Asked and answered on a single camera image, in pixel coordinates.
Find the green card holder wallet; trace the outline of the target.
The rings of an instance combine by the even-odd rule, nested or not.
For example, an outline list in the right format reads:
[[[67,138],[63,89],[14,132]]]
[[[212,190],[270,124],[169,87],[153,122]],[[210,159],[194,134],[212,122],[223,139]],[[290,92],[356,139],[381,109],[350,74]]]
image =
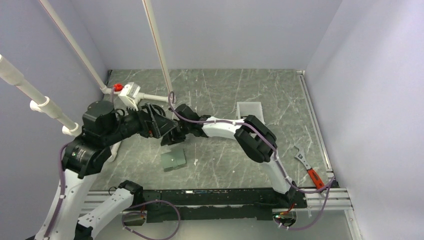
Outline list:
[[[164,172],[177,170],[187,165],[185,153],[182,148],[175,148],[169,152],[161,154],[160,160]]]

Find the clear plastic bin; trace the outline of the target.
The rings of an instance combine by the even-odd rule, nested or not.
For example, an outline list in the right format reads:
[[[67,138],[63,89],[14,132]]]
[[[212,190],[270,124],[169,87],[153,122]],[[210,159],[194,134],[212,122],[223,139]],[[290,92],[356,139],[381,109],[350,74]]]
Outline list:
[[[244,119],[248,115],[253,115],[257,117],[262,123],[265,123],[261,102],[237,102],[236,115],[238,119]]]

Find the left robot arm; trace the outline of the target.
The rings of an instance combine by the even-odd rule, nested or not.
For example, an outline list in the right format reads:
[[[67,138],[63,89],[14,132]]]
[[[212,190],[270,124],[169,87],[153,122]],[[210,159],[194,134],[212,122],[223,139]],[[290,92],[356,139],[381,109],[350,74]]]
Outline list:
[[[112,146],[133,135],[160,139],[178,126],[146,104],[127,114],[112,102],[93,102],[83,114],[82,132],[59,154],[59,185],[36,240],[92,240],[119,213],[145,204],[143,188],[122,182],[100,206],[80,216],[87,194],[112,155]]]

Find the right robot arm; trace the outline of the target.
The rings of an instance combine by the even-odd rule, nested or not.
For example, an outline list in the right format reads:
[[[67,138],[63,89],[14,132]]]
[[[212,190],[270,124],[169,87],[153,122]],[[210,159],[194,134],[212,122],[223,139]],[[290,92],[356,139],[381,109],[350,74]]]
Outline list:
[[[235,140],[244,153],[260,164],[275,192],[276,203],[287,208],[295,201],[293,180],[285,171],[277,153],[277,137],[255,115],[243,119],[221,119],[211,115],[199,116],[188,105],[173,106],[175,93],[168,94],[169,110],[176,116],[177,127],[168,132],[161,145],[174,145],[186,140],[188,134],[203,138]]]

